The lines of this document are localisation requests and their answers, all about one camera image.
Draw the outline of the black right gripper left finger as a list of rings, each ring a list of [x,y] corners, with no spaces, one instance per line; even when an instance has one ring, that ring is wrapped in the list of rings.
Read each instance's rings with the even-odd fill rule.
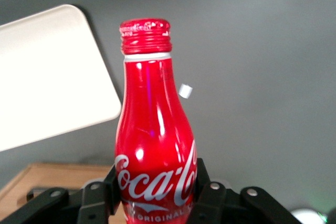
[[[1,223],[117,223],[116,169],[31,164],[1,191]]]

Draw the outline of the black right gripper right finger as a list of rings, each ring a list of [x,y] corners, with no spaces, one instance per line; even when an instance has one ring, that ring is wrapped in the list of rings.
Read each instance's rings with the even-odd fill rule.
[[[290,211],[264,189],[239,193],[210,180],[204,161],[197,159],[196,202],[188,223],[299,223]]]

